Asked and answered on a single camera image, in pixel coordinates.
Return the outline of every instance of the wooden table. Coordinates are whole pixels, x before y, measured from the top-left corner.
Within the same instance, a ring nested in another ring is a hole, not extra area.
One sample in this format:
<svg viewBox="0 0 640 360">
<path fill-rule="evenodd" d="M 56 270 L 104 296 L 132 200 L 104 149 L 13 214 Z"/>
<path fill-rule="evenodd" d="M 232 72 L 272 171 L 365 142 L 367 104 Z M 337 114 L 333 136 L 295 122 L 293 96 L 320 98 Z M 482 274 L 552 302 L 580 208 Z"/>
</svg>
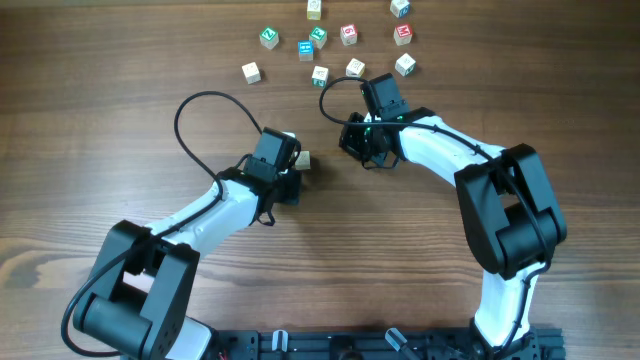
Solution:
<svg viewBox="0 0 640 360">
<path fill-rule="evenodd" d="M 189 315 L 218 329 L 464 326 L 481 268 L 465 241 L 455 192 L 428 170 L 365 171 L 337 147 L 318 111 L 314 65 L 342 76 L 394 72 L 413 107 L 488 143 L 540 153 L 569 237 L 539 282 L 531 321 L 562 327 L 571 359 L 640 356 L 640 28 L 637 2 L 414 1 L 416 35 L 393 41 L 388 1 L 303 1 L 0 12 L 0 358 L 68 359 L 64 306 L 86 279 L 108 229 L 145 224 L 201 195 L 210 179 L 172 132 L 180 102 L 228 92 L 262 126 L 293 131 L 318 160 L 301 203 L 278 206 L 199 267 Z M 344 47 L 341 25 L 358 44 Z M 280 31 L 269 51 L 265 26 Z M 320 25 L 313 63 L 297 41 Z M 263 80 L 247 85 L 256 61 Z M 327 109 L 365 111 L 355 84 Z M 213 169 L 251 152 L 258 135 L 224 99 L 182 118 L 186 142 Z M 101 348 L 74 332 L 84 346 Z"/>
</svg>

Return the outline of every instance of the black mounting bracket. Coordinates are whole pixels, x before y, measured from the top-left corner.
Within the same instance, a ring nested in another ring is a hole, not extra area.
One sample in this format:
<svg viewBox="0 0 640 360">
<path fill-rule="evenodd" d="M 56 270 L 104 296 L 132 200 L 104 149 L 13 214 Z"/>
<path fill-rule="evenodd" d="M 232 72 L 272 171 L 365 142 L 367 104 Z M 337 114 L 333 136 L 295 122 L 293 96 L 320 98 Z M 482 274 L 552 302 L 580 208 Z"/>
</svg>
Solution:
<svg viewBox="0 0 640 360">
<path fill-rule="evenodd" d="M 149 229 L 119 222 L 107 234 L 91 274 L 149 237 Z M 188 245 L 150 242 L 87 291 L 73 326 L 132 358 L 164 359 L 182 328 L 199 259 Z M 136 275 L 143 270 L 155 274 L 148 293 L 123 282 L 125 271 Z"/>
<path fill-rule="evenodd" d="M 386 340 L 384 332 L 289 333 L 286 351 L 272 350 L 272 333 L 219 331 L 212 351 L 230 360 L 406 360 Z M 469 328 L 406 332 L 407 345 L 421 360 L 484 360 Z M 516 360 L 564 360 L 559 329 L 531 328 L 527 346 L 510 355 Z"/>
<path fill-rule="evenodd" d="M 504 150 L 491 163 L 470 165 L 455 173 L 456 191 L 462 222 L 471 252 L 480 265 L 492 274 L 505 279 L 544 260 L 531 221 L 523 205 L 502 205 L 500 195 L 507 192 L 494 166 L 513 173 L 515 185 L 534 212 L 547 247 L 567 237 L 567 224 L 555 198 L 540 157 L 525 144 Z"/>
</svg>

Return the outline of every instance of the wooden cube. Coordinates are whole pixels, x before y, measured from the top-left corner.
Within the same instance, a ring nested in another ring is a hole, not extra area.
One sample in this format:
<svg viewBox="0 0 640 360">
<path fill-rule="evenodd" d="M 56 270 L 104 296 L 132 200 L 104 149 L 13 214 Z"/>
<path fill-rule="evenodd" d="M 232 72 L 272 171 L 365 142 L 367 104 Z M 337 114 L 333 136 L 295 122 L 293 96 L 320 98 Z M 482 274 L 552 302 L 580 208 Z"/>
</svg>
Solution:
<svg viewBox="0 0 640 360">
<path fill-rule="evenodd" d="M 391 0 L 391 12 L 397 18 L 404 17 L 409 13 L 409 0 Z"/>
<path fill-rule="evenodd" d="M 322 49 L 327 42 L 327 30 L 316 26 L 311 31 L 311 34 L 309 34 L 309 40 L 311 40 L 315 47 Z"/>
<path fill-rule="evenodd" d="M 307 19 L 320 20 L 322 17 L 322 0 L 307 1 Z"/>
<path fill-rule="evenodd" d="M 260 33 L 260 44 L 269 50 L 278 45 L 279 41 L 280 37 L 278 36 L 278 32 L 273 28 L 267 26 Z"/>
<path fill-rule="evenodd" d="M 298 41 L 300 61 L 313 61 L 313 43 L 309 40 Z"/>
<path fill-rule="evenodd" d="M 358 29 L 354 24 L 345 25 L 340 28 L 340 39 L 344 46 L 353 45 L 358 42 Z"/>
<path fill-rule="evenodd" d="M 323 68 L 322 66 L 316 66 L 313 69 L 313 75 L 311 75 L 313 86 L 325 87 L 328 79 L 329 69 Z"/>
<path fill-rule="evenodd" d="M 358 59 L 351 59 L 347 65 L 347 76 L 361 77 L 364 74 L 364 63 Z"/>
<path fill-rule="evenodd" d="M 296 170 L 310 170 L 311 153 L 308 151 L 300 151 L 300 156 L 298 156 L 298 160 L 296 160 L 295 167 Z"/>
<path fill-rule="evenodd" d="M 406 45 L 411 42 L 413 37 L 413 30 L 409 24 L 398 25 L 393 31 L 393 38 L 396 40 L 396 45 Z"/>
<path fill-rule="evenodd" d="M 258 65 L 256 65 L 256 63 L 253 62 L 243 66 L 242 72 L 244 73 L 244 77 L 247 79 L 247 82 L 249 84 L 260 81 L 260 70 L 258 69 Z"/>
<path fill-rule="evenodd" d="M 402 76 L 407 76 L 416 68 L 416 61 L 409 54 L 404 54 L 396 61 L 396 70 Z"/>
</svg>

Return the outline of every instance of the small block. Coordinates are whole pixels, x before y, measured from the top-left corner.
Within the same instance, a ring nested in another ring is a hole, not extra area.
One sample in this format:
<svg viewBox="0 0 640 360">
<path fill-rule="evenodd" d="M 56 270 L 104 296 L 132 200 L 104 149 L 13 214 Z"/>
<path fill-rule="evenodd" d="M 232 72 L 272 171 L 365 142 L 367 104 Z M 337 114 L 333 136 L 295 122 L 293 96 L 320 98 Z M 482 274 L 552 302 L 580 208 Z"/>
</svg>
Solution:
<svg viewBox="0 0 640 360">
<path fill-rule="evenodd" d="M 307 19 L 320 20 L 322 17 L 322 0 L 307 1 Z"/>
<path fill-rule="evenodd" d="M 260 43 L 269 50 L 272 50 L 278 45 L 279 41 L 280 37 L 278 36 L 278 32 L 269 26 L 264 28 L 260 33 Z"/>
<path fill-rule="evenodd" d="M 322 49 L 327 42 L 327 30 L 316 26 L 309 34 L 309 40 L 313 43 L 313 46 Z"/>
<path fill-rule="evenodd" d="M 322 66 L 316 66 L 313 69 L 313 75 L 311 75 L 311 81 L 313 86 L 325 87 L 327 80 L 329 79 L 329 69 Z"/>
<path fill-rule="evenodd" d="M 390 10 L 397 18 L 401 18 L 409 13 L 410 5 L 408 0 L 392 0 Z"/>
<path fill-rule="evenodd" d="M 300 61 L 312 61 L 313 43 L 309 40 L 298 41 L 298 55 L 300 55 Z"/>
<path fill-rule="evenodd" d="M 411 38 L 413 37 L 413 29 L 411 29 L 411 25 L 404 24 L 398 25 L 393 30 L 393 38 L 396 40 L 396 45 L 406 45 L 411 42 Z"/>
<path fill-rule="evenodd" d="M 416 68 L 416 61 L 409 54 L 402 55 L 396 61 L 396 71 L 402 76 L 407 76 Z"/>
<path fill-rule="evenodd" d="M 308 151 L 301 151 L 300 156 L 296 160 L 296 170 L 310 170 L 311 169 L 311 153 Z"/>
<path fill-rule="evenodd" d="M 253 84 L 254 82 L 260 81 L 260 70 L 258 69 L 258 65 L 255 62 L 244 65 L 242 67 L 242 72 L 244 73 L 244 77 L 247 79 L 247 83 Z"/>
<path fill-rule="evenodd" d="M 340 28 L 340 39 L 344 46 L 353 45 L 358 42 L 358 29 L 354 24 L 345 25 Z"/>
<path fill-rule="evenodd" d="M 364 63 L 358 59 L 351 59 L 347 65 L 347 76 L 362 77 L 364 74 Z"/>
</svg>

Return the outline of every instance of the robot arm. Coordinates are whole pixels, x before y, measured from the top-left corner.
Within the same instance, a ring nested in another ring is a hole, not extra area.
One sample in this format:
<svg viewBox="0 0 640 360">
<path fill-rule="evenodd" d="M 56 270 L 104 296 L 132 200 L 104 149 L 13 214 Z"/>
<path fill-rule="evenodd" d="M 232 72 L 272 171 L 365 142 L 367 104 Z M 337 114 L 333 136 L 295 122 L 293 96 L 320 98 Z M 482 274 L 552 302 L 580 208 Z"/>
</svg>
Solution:
<svg viewBox="0 0 640 360">
<path fill-rule="evenodd" d="M 551 254 L 566 238 L 564 217 L 538 155 L 524 144 L 505 149 L 482 143 L 449 127 L 429 109 L 409 111 L 390 74 L 364 82 L 361 90 L 369 114 L 351 115 L 340 146 L 363 165 L 372 161 L 378 167 L 393 152 L 456 187 L 467 242 L 484 268 L 482 300 L 472 330 L 489 359 L 518 351 L 527 342 L 537 274 L 551 260 L 545 259 L 525 206 L 532 210 Z M 503 207 L 500 196 L 511 189 L 500 175 L 513 178 L 524 204 Z M 520 326 L 511 335 L 514 324 Z"/>
<path fill-rule="evenodd" d="M 425 116 L 415 123 L 435 125 L 440 129 L 455 133 L 467 141 L 477 144 L 493 158 L 499 157 L 504 150 L 502 146 L 487 145 L 449 127 L 436 115 Z M 407 161 L 428 168 L 453 186 L 456 186 L 453 174 L 457 171 L 471 164 L 482 164 L 487 161 L 474 150 L 440 132 L 416 127 L 407 127 L 400 131 L 400 145 Z"/>
<path fill-rule="evenodd" d="M 248 186 L 232 180 L 223 180 L 222 186 L 222 200 L 216 206 L 185 225 L 181 231 L 163 239 L 174 245 L 187 244 L 199 252 L 200 259 L 203 259 L 229 235 L 251 225 L 258 209 L 259 197 Z M 206 194 L 184 209 L 165 219 L 149 223 L 146 227 L 151 229 L 152 235 L 161 233 L 211 203 L 217 195 L 218 185 L 214 182 Z"/>
<path fill-rule="evenodd" d="M 104 271 L 122 254 L 129 255 L 82 295 L 73 313 L 74 327 L 125 358 L 206 358 L 213 331 L 185 318 L 198 262 L 260 215 L 268 214 L 272 223 L 267 225 L 272 225 L 274 203 L 296 203 L 301 175 L 291 166 L 294 152 L 300 152 L 299 144 L 292 136 L 265 128 L 242 170 L 232 167 L 218 174 L 223 191 L 220 200 L 177 232 L 159 236 L 212 204 L 221 190 L 217 182 L 166 219 L 146 227 L 128 221 L 116 224 L 90 276 Z"/>
</svg>

